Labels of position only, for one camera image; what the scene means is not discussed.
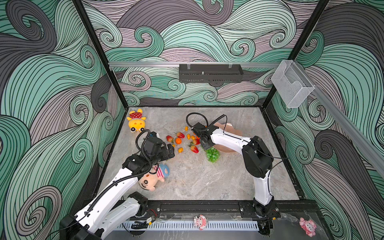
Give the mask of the green grape bunch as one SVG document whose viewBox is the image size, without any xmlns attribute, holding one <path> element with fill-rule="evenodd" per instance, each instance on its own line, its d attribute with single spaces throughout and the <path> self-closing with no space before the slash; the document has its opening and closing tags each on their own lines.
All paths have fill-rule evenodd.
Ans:
<svg viewBox="0 0 384 240">
<path fill-rule="evenodd" d="M 220 158 L 220 152 L 214 147 L 205 150 L 205 153 L 208 161 L 211 163 L 215 163 Z"/>
</svg>

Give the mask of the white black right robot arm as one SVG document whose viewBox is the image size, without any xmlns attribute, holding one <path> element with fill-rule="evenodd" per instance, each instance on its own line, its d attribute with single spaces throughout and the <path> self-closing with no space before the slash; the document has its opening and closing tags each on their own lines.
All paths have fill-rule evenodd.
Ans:
<svg viewBox="0 0 384 240">
<path fill-rule="evenodd" d="M 209 123 L 203 114 L 192 112 L 186 116 L 186 123 L 200 138 L 200 143 L 205 150 L 214 145 L 222 145 L 242 155 L 246 170 L 254 180 L 256 215 L 267 219 L 279 218 L 281 214 L 277 210 L 269 184 L 274 157 L 260 137 L 242 137 L 215 126 L 214 123 L 222 118 L 227 116 L 221 115 Z"/>
</svg>

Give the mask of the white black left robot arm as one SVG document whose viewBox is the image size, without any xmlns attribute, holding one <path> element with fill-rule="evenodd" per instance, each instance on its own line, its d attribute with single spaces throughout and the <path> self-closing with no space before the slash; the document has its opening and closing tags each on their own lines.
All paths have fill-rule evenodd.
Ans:
<svg viewBox="0 0 384 240">
<path fill-rule="evenodd" d="M 148 199 L 138 192 L 121 204 L 121 197 L 145 175 L 157 174 L 159 163 L 175 156 L 175 148 L 150 130 L 144 130 L 139 151 L 123 163 L 111 182 L 83 209 L 65 216 L 60 222 L 61 240 L 104 240 L 119 225 L 131 217 L 141 217 L 147 211 Z"/>
</svg>

